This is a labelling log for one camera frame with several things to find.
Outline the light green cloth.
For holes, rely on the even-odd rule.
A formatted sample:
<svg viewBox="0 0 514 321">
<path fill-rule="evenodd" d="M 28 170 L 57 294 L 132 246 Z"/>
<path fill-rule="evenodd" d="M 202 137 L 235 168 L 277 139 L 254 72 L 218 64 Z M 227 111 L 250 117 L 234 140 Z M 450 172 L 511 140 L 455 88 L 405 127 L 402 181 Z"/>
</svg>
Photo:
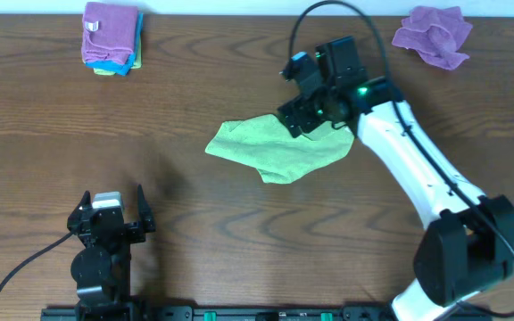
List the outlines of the light green cloth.
<svg viewBox="0 0 514 321">
<path fill-rule="evenodd" d="M 351 150 L 351 130 L 324 123 L 293 138 L 278 117 L 266 114 L 221 124 L 205 152 L 258 171 L 266 184 L 291 184 L 341 160 Z"/>
</svg>

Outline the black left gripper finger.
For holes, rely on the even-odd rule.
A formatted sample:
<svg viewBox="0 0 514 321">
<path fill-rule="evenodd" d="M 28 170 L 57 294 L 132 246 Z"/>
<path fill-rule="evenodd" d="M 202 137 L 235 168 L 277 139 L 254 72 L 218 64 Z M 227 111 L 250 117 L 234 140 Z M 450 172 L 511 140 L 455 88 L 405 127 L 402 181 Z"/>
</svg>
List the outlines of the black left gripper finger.
<svg viewBox="0 0 514 321">
<path fill-rule="evenodd" d="M 141 185 L 137 186 L 137 208 L 138 215 L 145 232 L 154 232 L 156 230 L 155 219 L 152 209 L 145 198 L 144 190 Z"/>
<path fill-rule="evenodd" d="M 67 219 L 67 228 L 71 233 L 78 233 L 84 220 L 84 216 L 87 211 L 91 208 L 91 195 L 89 191 L 85 191 L 73 212 Z"/>
</svg>

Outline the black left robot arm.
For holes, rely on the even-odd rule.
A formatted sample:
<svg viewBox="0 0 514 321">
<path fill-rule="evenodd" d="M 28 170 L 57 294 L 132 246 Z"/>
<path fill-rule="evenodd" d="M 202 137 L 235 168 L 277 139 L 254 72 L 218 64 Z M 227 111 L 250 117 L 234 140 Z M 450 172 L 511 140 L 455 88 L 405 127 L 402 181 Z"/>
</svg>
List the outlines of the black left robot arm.
<svg viewBox="0 0 514 321">
<path fill-rule="evenodd" d="M 156 230 L 143 188 L 137 188 L 139 220 L 124 221 L 119 192 L 85 192 L 69 215 L 67 228 L 84 249 L 73 259 L 70 273 L 77 284 L 77 320 L 151 320 L 145 300 L 130 294 L 130 247 Z"/>
</svg>

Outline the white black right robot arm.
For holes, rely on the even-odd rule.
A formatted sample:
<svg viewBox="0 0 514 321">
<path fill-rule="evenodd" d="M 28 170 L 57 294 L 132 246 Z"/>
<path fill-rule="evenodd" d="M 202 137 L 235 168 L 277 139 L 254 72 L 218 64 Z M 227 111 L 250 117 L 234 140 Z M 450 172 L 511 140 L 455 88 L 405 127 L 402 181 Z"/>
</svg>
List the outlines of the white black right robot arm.
<svg viewBox="0 0 514 321">
<path fill-rule="evenodd" d="M 386 78 L 294 76 L 299 88 L 279 107 L 293 137 L 343 124 L 383 161 L 425 229 L 414 281 L 390 304 L 396 320 L 439 320 L 456 309 L 492 311 L 468 299 L 514 274 L 514 207 L 489 198 L 444 157 Z"/>
</svg>

